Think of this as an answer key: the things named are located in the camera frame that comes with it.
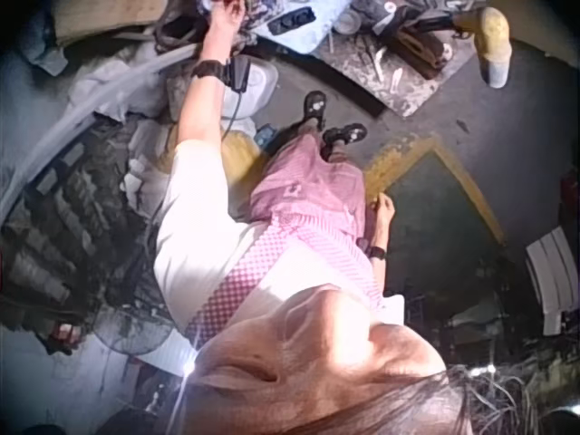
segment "wire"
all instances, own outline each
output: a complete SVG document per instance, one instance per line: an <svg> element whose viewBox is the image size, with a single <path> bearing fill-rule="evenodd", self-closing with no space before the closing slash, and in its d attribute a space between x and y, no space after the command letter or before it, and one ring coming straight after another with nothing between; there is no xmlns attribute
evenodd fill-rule
<svg viewBox="0 0 580 435"><path fill-rule="evenodd" d="M224 141L226 136L229 134L229 131L232 130L232 125L234 125L234 121L236 120L237 112L239 111L239 106L241 104L242 104L242 92L240 92L237 95L237 105L236 105L236 109L234 110L234 116L232 116L232 119L229 121L229 125L226 128L226 132L224 132L224 135L221 137L222 142Z"/></svg>

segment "pink checkered fabric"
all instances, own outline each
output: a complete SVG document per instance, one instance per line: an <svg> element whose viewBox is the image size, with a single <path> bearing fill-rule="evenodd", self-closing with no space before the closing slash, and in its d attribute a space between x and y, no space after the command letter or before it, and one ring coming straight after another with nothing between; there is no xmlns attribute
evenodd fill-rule
<svg viewBox="0 0 580 435"><path fill-rule="evenodd" d="M265 233L234 266L214 294L191 320L186 336L198 348L219 334L246 297L258 287L284 251L301 240L356 284L369 306L379 306L382 294L372 266L351 237L318 217L274 215Z"/></svg>
<svg viewBox="0 0 580 435"><path fill-rule="evenodd" d="M250 199L251 221L269 221L273 213L323 219L358 239L364 235L364 177L348 162L327 163L321 139L306 134L279 151Z"/></svg>

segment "black sandal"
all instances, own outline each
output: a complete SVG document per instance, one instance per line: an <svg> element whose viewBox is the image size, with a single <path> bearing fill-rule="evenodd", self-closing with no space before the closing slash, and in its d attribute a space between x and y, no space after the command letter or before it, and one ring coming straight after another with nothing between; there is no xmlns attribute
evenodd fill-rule
<svg viewBox="0 0 580 435"><path fill-rule="evenodd" d="M306 122L312 118L318 121L318 130L324 130L324 112L326 111L326 103L328 99L326 94L321 91L312 91L306 98L304 98L304 119Z"/></svg>
<svg viewBox="0 0 580 435"><path fill-rule="evenodd" d="M323 140L326 145L332 146L337 140L343 140L346 145L349 143L364 140L369 131L362 124L349 124L341 129L328 129L324 132Z"/></svg>

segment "white chair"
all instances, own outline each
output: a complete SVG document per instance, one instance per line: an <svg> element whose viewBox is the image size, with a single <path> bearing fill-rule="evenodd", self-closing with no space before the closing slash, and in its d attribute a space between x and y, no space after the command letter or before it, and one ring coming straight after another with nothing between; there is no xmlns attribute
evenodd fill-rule
<svg viewBox="0 0 580 435"><path fill-rule="evenodd" d="M544 335L559 335L562 313L578 309L578 271L561 227L527 247L526 264L544 312Z"/></svg>

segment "concrete floor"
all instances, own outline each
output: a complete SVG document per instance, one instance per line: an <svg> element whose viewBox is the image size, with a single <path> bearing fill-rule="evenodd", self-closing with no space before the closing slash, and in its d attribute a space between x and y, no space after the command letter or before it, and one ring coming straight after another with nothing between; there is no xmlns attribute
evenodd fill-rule
<svg viewBox="0 0 580 435"><path fill-rule="evenodd" d="M493 90L474 57L405 120L315 60L284 57L275 65L280 81L255 117L258 127L299 120L304 96L320 89L329 97L327 127L358 121L369 128L369 137L352 147L361 167L387 140L436 133L478 184L512 251L523 254L558 225L559 180L578 139L577 71L566 64L515 43L509 82Z"/></svg>

